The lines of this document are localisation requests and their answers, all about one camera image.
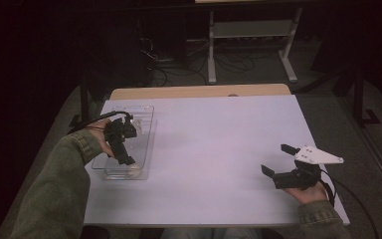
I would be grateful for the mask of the clear plastic container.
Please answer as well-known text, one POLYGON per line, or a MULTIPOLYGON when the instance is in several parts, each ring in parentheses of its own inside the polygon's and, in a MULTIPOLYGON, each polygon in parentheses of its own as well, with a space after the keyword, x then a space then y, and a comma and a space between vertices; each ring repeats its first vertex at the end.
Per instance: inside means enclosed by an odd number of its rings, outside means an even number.
POLYGON ((148 176, 156 121, 152 106, 115 106, 103 111, 111 121, 124 119, 127 115, 137 131, 137 137, 123 142, 127 153, 135 160, 132 165, 119 164, 114 157, 101 153, 91 163, 91 169, 106 180, 145 180, 148 176))

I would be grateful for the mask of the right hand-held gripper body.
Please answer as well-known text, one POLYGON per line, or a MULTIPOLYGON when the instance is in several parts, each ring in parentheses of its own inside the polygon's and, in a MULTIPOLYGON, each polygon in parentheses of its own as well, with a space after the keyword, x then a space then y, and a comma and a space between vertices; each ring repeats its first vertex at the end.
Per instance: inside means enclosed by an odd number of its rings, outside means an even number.
POLYGON ((313 187, 321 179, 322 164, 341 164, 344 159, 315 146, 306 145, 293 155, 295 169, 290 172, 275 173, 273 182, 276 189, 313 187))

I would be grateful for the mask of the black metal stand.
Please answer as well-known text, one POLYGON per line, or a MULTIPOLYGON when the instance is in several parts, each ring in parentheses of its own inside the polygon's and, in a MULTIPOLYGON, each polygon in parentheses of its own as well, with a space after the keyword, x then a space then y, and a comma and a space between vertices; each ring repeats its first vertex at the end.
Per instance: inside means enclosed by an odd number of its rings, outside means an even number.
POLYGON ((82 76, 80 83, 80 105, 81 112, 78 115, 74 115, 70 127, 74 128, 85 123, 90 118, 90 106, 89 106, 89 90, 85 76, 82 76))
POLYGON ((365 127, 367 124, 378 124, 380 119, 372 110, 366 109, 364 103, 364 83, 361 68, 358 64, 348 63, 337 71, 338 80, 333 92, 339 97, 346 97, 353 90, 352 115, 355 121, 365 127))

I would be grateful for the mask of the white metal table frame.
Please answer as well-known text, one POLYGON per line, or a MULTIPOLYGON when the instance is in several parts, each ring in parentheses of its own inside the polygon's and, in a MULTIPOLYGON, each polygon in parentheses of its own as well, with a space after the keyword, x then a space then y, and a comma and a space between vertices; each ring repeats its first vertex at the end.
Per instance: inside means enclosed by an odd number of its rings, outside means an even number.
POLYGON ((288 80, 297 82, 297 76, 289 61, 293 39, 298 27, 302 13, 301 8, 294 11, 291 19, 285 20, 261 20, 261 21, 238 21, 238 22, 216 22, 215 14, 210 12, 209 18, 209 51, 208 51, 208 84, 216 85, 216 67, 214 59, 214 40, 228 38, 260 38, 260 37, 286 37, 286 44, 278 50, 288 80))

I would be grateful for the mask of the person's left hand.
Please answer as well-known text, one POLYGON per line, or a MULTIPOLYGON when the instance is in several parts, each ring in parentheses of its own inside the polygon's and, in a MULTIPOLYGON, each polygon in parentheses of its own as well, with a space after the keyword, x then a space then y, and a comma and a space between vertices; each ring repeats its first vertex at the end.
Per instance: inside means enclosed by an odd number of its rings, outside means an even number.
POLYGON ((86 130, 88 130, 96 139, 100 146, 100 151, 106 153, 107 155, 114 157, 114 154, 112 152, 112 149, 110 145, 106 142, 104 137, 104 129, 106 125, 110 122, 110 119, 102 119, 97 122, 91 123, 86 127, 86 130))

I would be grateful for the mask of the person's right hand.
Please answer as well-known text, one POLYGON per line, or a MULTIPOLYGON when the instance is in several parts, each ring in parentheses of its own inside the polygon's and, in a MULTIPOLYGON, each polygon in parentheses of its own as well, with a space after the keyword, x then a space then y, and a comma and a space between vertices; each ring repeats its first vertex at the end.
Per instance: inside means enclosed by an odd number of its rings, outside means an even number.
POLYGON ((298 188, 286 188, 285 192, 291 195, 300 204, 325 201, 328 199, 327 192, 320 182, 317 182, 313 187, 310 187, 306 190, 298 188))

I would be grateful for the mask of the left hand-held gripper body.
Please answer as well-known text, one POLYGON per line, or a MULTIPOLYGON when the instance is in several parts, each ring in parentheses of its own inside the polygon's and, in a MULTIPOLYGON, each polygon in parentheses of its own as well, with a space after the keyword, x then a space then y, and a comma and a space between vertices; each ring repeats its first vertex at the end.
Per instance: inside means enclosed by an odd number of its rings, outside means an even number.
POLYGON ((109 122, 103 131, 108 142, 125 142, 127 138, 137 137, 137 131, 132 124, 133 117, 127 115, 124 119, 115 119, 109 122))

